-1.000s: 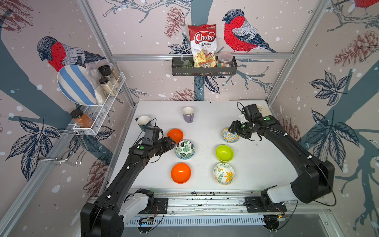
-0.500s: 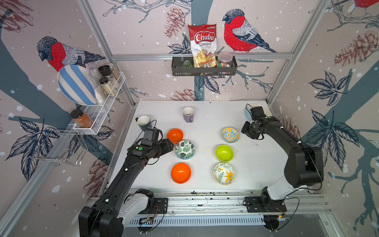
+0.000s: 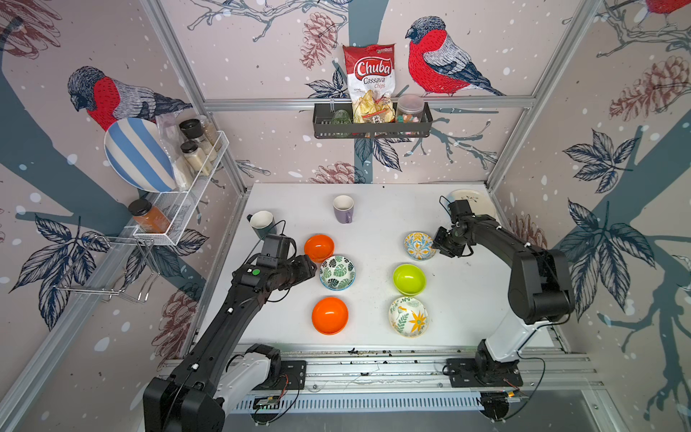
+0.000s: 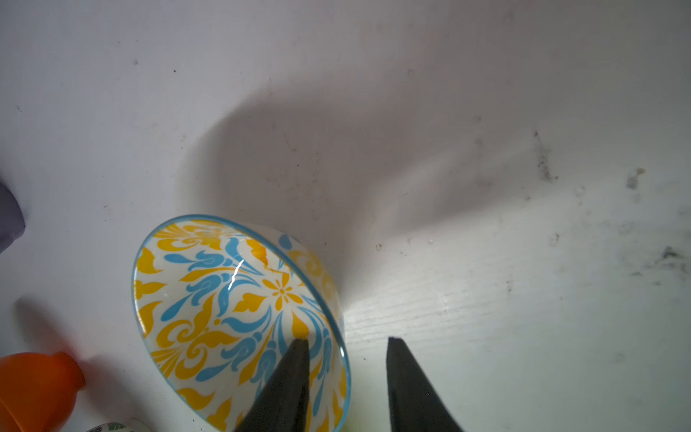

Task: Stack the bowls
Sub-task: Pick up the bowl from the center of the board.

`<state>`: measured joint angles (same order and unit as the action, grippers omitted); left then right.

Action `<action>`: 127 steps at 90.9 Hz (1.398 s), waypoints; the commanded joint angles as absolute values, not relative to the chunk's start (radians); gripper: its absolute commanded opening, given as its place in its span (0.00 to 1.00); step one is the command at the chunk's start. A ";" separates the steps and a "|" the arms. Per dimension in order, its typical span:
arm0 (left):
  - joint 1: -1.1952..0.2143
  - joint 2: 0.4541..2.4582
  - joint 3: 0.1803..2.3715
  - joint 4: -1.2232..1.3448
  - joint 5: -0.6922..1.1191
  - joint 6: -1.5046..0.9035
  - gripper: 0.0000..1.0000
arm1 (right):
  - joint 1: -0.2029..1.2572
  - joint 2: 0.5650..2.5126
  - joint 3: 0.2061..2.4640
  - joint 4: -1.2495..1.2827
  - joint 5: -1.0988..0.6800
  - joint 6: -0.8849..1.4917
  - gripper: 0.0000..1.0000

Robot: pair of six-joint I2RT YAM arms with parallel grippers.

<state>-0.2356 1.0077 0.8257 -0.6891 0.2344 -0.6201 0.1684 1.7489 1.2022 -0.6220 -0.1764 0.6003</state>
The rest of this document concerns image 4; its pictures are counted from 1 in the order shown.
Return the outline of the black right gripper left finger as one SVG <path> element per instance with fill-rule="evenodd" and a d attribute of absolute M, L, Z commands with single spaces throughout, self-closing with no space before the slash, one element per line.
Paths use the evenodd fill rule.
<path fill-rule="evenodd" d="M 303 432 L 310 401 L 310 348 L 293 340 L 237 432 Z"/>

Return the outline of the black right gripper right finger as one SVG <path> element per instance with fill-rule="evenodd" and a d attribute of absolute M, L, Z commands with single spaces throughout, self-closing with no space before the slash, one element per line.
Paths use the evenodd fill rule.
<path fill-rule="evenodd" d="M 392 431 L 462 432 L 402 338 L 388 340 L 386 371 Z"/>

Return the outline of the blue yellow patterned bowl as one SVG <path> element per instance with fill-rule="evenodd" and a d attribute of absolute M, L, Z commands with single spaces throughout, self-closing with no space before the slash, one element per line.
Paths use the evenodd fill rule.
<path fill-rule="evenodd" d="M 307 430 L 344 427 L 352 379 L 338 288 L 298 239 L 179 216 L 143 241 L 132 289 L 157 369 L 217 430 L 239 426 L 297 339 L 310 345 Z"/>

